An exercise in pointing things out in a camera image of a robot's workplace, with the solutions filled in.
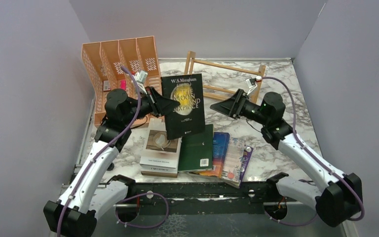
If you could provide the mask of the black Moon and Sixpence book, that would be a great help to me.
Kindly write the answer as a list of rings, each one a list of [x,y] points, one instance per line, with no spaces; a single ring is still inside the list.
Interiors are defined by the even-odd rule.
[[[167,139],[199,134],[205,130],[202,74],[161,78],[162,95],[179,102],[165,115]]]

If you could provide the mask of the white Afternoon tea book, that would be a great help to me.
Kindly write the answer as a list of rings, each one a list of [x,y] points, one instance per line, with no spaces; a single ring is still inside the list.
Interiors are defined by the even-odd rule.
[[[177,168],[182,139],[167,138],[165,122],[159,118],[151,118],[147,138],[141,151],[140,164]]]

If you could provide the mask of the dark green book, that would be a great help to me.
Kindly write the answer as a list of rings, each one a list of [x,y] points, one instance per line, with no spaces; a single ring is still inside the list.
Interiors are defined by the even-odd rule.
[[[199,172],[213,168],[213,124],[202,133],[182,138],[178,172]]]

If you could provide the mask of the white Decorate Furniture book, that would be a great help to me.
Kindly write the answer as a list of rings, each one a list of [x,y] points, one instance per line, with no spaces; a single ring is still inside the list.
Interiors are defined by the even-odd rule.
[[[146,176],[177,178],[178,169],[163,166],[143,165],[141,164],[141,174]]]

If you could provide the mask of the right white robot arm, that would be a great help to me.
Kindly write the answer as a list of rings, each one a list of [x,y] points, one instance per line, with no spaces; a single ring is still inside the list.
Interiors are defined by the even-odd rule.
[[[230,98],[210,108],[233,119],[244,117],[261,124],[265,141],[294,161],[314,183],[310,185],[280,173],[267,180],[270,184],[265,187],[265,195],[269,200],[293,198],[315,210],[330,227],[345,220],[362,219],[365,211],[361,179],[354,173],[346,175],[332,166],[299,137],[294,126],[283,119],[286,106],[280,94],[268,92],[257,105],[239,89]]]

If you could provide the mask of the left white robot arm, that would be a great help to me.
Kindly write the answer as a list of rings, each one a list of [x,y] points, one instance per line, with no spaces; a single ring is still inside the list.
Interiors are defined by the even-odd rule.
[[[99,190],[102,177],[130,137],[135,120],[149,114],[155,117],[167,115],[179,104],[150,86],[138,92],[137,99],[129,97],[123,89],[109,92],[106,115],[97,129],[85,164],[59,199],[48,201],[44,206],[50,230],[59,237],[90,237],[97,220],[115,203],[131,202],[135,198],[133,179],[117,175],[113,183]]]

